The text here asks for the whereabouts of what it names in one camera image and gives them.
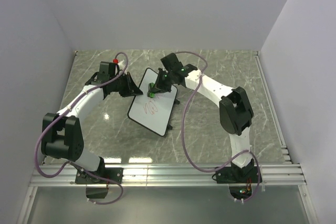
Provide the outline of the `white board black frame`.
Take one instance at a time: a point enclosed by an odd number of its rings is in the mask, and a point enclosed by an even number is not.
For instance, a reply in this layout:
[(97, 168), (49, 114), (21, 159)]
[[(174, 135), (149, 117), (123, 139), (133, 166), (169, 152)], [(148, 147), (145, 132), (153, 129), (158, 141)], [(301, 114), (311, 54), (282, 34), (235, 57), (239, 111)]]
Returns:
[(147, 68), (139, 84), (142, 95), (133, 98), (127, 116), (133, 122), (143, 126), (151, 132), (165, 136), (167, 130), (171, 130), (170, 118), (173, 106), (177, 104), (177, 87), (172, 86), (171, 92), (147, 96), (149, 84), (154, 83), (158, 73)]

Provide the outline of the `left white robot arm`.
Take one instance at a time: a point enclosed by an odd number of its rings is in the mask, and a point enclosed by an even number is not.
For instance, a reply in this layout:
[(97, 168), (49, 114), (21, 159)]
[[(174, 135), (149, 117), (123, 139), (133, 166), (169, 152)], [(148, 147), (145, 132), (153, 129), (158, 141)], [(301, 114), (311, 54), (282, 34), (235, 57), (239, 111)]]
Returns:
[(41, 152), (46, 156), (65, 159), (80, 170), (87, 171), (87, 176), (94, 183), (104, 181), (107, 172), (104, 159), (85, 149), (81, 122), (112, 92), (122, 97), (143, 94), (130, 73), (94, 73), (67, 107), (44, 116), (43, 132), (38, 144)]

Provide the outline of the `green whiteboard eraser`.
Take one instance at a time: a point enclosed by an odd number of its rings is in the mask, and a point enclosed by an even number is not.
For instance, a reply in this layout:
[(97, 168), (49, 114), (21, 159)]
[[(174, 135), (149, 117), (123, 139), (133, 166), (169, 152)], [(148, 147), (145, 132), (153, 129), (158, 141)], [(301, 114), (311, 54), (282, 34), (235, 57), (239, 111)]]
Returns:
[(148, 92), (147, 92), (147, 96), (149, 98), (154, 98), (155, 97), (155, 93), (153, 92), (154, 86), (155, 86), (155, 84), (153, 82), (149, 83), (149, 89), (148, 89)]

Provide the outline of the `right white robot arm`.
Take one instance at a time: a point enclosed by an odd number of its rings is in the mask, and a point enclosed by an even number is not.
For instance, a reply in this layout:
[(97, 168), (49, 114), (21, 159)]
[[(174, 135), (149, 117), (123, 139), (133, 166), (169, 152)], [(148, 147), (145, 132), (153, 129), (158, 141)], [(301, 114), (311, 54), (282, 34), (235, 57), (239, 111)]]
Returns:
[(253, 160), (253, 155), (250, 152), (249, 136), (254, 112), (249, 98), (242, 87), (231, 88), (206, 76), (203, 72), (203, 70), (199, 70), (191, 64), (177, 70), (165, 71), (160, 68), (156, 81), (149, 84), (148, 96), (152, 98), (157, 93), (170, 92), (174, 84), (193, 90), (182, 114), (181, 142), (189, 163), (197, 170), (205, 173), (212, 173), (224, 167), (205, 170), (192, 162), (185, 146), (185, 116), (196, 93), (203, 95), (218, 106), (220, 124), (229, 134), (232, 148), (232, 159), (229, 161), (232, 167), (232, 177), (238, 182), (243, 182), (250, 176), (250, 171), (257, 163)]

